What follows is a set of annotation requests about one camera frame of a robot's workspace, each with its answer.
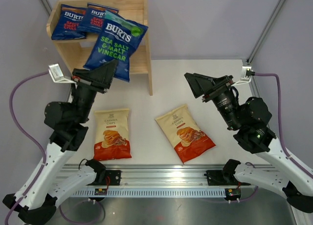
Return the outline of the Burts sea salt vinegar bag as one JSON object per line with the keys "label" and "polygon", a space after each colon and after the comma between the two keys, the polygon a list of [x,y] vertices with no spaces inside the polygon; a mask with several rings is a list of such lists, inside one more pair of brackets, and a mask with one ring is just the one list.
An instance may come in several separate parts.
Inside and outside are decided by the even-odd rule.
{"label": "Burts sea salt vinegar bag", "polygon": [[102,29],[83,68],[94,70],[109,61],[117,60],[114,77],[129,82],[130,57],[139,47],[147,30],[146,25],[106,11]]}

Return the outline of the blue Burts chilli bag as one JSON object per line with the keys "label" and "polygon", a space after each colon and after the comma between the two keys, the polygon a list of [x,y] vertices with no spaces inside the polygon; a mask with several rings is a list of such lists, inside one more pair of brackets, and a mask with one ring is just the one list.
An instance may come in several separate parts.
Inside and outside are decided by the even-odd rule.
{"label": "blue Burts chilli bag", "polygon": [[84,39],[86,33],[78,30],[78,26],[82,22],[86,10],[87,9],[83,7],[61,4],[60,18],[52,33],[51,39],[54,41]]}

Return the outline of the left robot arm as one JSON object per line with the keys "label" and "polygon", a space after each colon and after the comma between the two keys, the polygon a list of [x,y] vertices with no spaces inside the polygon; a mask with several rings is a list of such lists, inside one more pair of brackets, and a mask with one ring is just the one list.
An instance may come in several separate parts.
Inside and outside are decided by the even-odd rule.
{"label": "left robot arm", "polygon": [[47,147],[41,148],[42,159],[22,188],[3,199],[3,204],[10,212],[17,212],[24,223],[44,225],[74,192],[91,183],[109,181],[105,166],[90,159],[78,172],[54,184],[57,173],[80,148],[95,97],[110,88],[117,65],[114,59],[94,70],[74,69],[70,77],[58,64],[49,66],[47,73],[53,82],[71,85],[72,101],[47,104],[44,123],[53,133]]}

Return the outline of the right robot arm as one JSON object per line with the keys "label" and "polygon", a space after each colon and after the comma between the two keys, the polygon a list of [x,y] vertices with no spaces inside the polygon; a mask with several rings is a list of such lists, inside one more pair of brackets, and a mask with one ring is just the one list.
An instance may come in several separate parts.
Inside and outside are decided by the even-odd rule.
{"label": "right robot arm", "polygon": [[222,169],[223,181],[264,188],[280,195],[294,208],[312,213],[313,170],[293,157],[283,141],[268,127],[272,114],[263,99],[252,96],[239,104],[239,93],[231,75],[214,78],[186,73],[184,77],[195,98],[214,103],[228,130],[236,131],[233,137],[238,145],[276,169],[276,172],[266,172],[229,159]]}

